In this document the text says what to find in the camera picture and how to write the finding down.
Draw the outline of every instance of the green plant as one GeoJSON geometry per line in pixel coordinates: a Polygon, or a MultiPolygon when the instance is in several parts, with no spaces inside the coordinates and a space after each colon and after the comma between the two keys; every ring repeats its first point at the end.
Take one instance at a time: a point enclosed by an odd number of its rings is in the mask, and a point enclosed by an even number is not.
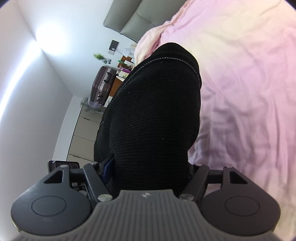
{"type": "Polygon", "coordinates": [[[94,57],[98,60],[104,60],[106,59],[104,55],[100,54],[100,53],[94,53],[94,57]]]}

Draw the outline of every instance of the potted plant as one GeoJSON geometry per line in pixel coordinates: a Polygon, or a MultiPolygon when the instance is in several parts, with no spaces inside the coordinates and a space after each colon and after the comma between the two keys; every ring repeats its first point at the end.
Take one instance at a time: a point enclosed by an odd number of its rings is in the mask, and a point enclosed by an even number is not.
{"type": "Polygon", "coordinates": [[[105,56],[100,54],[100,53],[94,53],[94,57],[96,59],[98,59],[98,60],[101,60],[104,64],[110,64],[111,63],[111,59],[105,58],[105,56]]]}

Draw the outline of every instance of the bed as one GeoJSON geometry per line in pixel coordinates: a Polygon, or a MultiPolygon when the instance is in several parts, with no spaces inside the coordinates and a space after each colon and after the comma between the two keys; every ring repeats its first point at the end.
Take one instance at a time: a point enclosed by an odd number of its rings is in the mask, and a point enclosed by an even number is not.
{"type": "Polygon", "coordinates": [[[200,132],[190,163],[233,166],[275,198],[275,234],[296,236],[296,11],[283,0],[188,0],[140,39],[137,64],[167,42],[197,59],[200,132]]]}

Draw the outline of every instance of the round circle button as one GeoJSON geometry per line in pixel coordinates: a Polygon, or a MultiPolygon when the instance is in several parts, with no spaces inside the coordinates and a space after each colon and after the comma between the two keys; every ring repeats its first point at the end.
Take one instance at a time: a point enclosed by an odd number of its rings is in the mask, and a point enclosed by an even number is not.
{"type": "Polygon", "coordinates": [[[32,203],[32,210],[39,216],[51,217],[66,209],[66,201],[57,196],[44,196],[32,203]]]}
{"type": "Polygon", "coordinates": [[[225,208],[233,215],[248,217],[259,211],[260,204],[253,198],[237,196],[229,198],[225,202],[225,208]]]}

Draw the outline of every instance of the maroon suitcase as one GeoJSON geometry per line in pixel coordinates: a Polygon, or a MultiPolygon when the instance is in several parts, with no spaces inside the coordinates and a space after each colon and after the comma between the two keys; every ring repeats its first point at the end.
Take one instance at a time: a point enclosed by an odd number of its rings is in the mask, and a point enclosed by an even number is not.
{"type": "Polygon", "coordinates": [[[106,66],[100,68],[94,80],[89,98],[89,105],[92,108],[98,108],[101,105],[104,106],[115,78],[116,70],[106,66]]]}

